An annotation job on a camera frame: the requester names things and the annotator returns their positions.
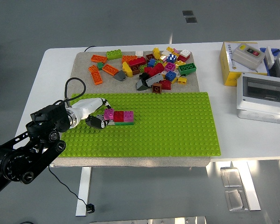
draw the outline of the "pink lego brick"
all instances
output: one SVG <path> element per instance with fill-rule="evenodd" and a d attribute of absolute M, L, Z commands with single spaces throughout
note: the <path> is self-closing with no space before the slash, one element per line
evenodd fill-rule
<path fill-rule="evenodd" d="M 114 109 L 105 109 L 104 111 L 104 119 L 105 120 L 113 120 L 114 118 Z"/>
<path fill-rule="evenodd" d="M 175 64 L 168 62 L 165 66 L 165 71 L 174 71 L 175 70 Z"/>
<path fill-rule="evenodd" d="M 134 112 L 133 111 L 124 111 L 123 112 L 123 121 L 124 122 L 134 122 Z"/>

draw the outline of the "orange lego brick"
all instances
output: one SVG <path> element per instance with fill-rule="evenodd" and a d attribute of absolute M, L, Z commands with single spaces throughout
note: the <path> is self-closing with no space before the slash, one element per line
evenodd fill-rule
<path fill-rule="evenodd" d="M 98 67 L 96 65 L 92 65 L 88 68 L 88 71 L 90 71 L 90 73 L 92 73 L 94 71 L 98 71 Z"/>
<path fill-rule="evenodd" d="M 93 79 L 93 82 L 94 82 L 95 85 L 103 83 L 103 80 L 102 80 L 102 77 L 101 77 L 99 71 L 92 72 L 91 76 L 92 76 L 92 79 Z"/>
<path fill-rule="evenodd" d="M 92 61 L 92 62 L 102 62 L 102 63 L 105 64 L 107 60 L 108 60 L 107 57 L 101 56 L 101 55 L 93 55 L 93 56 L 91 57 L 91 61 Z"/>
<path fill-rule="evenodd" d="M 108 74 L 112 75 L 112 76 L 115 76 L 119 70 L 106 64 L 104 67 L 103 67 L 103 71 L 107 72 Z"/>
<path fill-rule="evenodd" d="M 134 59 L 137 59 L 137 56 L 136 56 L 136 55 L 134 55 L 134 56 L 123 55 L 123 56 L 122 56 L 122 59 L 121 59 L 121 63 L 123 63 L 123 62 L 129 62 L 129 61 L 134 60 Z"/>

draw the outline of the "yellow lego brick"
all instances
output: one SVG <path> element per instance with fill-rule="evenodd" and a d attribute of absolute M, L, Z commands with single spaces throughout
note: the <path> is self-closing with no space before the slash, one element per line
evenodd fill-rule
<path fill-rule="evenodd" d="M 171 53 L 174 52 L 173 48 L 167 47 L 166 50 L 170 51 Z"/>
<path fill-rule="evenodd" d="M 177 79 L 178 79 L 178 77 L 175 77 L 175 79 L 173 79 L 173 80 L 171 81 L 171 84 L 175 83 L 175 82 L 177 81 Z"/>
<path fill-rule="evenodd" d="M 177 53 L 175 53 L 175 52 L 173 52 L 172 54 L 175 55 L 175 56 L 177 56 L 177 57 L 179 56 L 179 54 L 177 54 Z"/>
<path fill-rule="evenodd" d="M 155 57 L 155 59 L 160 59 L 160 50 L 158 48 L 154 48 L 153 49 L 153 55 Z"/>
<path fill-rule="evenodd" d="M 126 74 L 126 76 L 133 77 L 132 69 L 130 68 L 130 66 L 126 62 L 122 63 L 122 70 Z"/>
<path fill-rule="evenodd" d="M 177 83 L 185 85 L 187 83 L 187 78 L 179 77 Z"/>
<path fill-rule="evenodd" d="M 175 64 L 178 65 L 178 66 L 180 66 L 180 65 L 184 65 L 184 64 L 186 64 L 186 63 L 183 62 L 183 61 L 177 61 L 177 62 L 175 62 Z"/>

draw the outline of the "pile of lego bricks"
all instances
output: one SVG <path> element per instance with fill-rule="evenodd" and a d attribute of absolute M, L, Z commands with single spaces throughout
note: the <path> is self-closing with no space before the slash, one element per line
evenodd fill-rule
<path fill-rule="evenodd" d="M 177 82 L 185 85 L 186 76 L 196 71 L 194 63 L 186 63 L 191 52 L 167 47 L 160 53 L 158 48 L 154 48 L 151 54 L 142 56 L 122 55 L 120 49 L 107 51 L 106 56 L 93 55 L 91 61 L 97 63 L 88 68 L 95 85 L 102 84 L 103 80 L 100 70 L 110 74 L 116 80 L 124 81 L 126 77 L 139 75 L 136 89 L 139 91 L 152 88 L 152 92 L 161 93 L 162 90 L 171 90 L 171 84 Z M 120 59 L 122 70 L 109 65 L 107 61 Z"/>

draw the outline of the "green lego brick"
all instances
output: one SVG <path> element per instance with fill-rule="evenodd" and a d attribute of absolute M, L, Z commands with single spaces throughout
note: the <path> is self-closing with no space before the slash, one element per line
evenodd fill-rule
<path fill-rule="evenodd" d="M 134 125 L 94 129 L 82 120 L 62 134 L 62 157 L 218 156 L 216 127 L 206 92 L 84 94 L 105 98 L 116 111 L 134 111 Z M 93 116 L 103 114 L 99 108 Z"/>
<path fill-rule="evenodd" d="M 115 125 L 133 125 L 134 122 L 115 122 Z"/>
<path fill-rule="evenodd" d="M 178 66 L 178 71 L 181 75 L 187 76 L 188 74 L 196 71 L 196 66 L 194 63 L 180 65 Z"/>
<path fill-rule="evenodd" d="M 107 51 L 107 58 L 108 60 L 122 58 L 121 50 L 118 49 L 118 50 Z"/>
<path fill-rule="evenodd" d="M 155 60 L 154 66 L 156 66 L 157 63 L 163 64 L 164 62 L 162 60 Z"/>
<path fill-rule="evenodd" d="M 140 70 L 141 73 L 144 72 L 145 67 L 147 67 L 147 64 L 142 64 L 142 65 L 139 66 L 139 70 Z"/>
<path fill-rule="evenodd" d="M 104 63 L 99 62 L 99 63 L 98 63 L 98 70 L 102 70 L 102 69 L 103 69 L 103 66 L 104 66 Z"/>

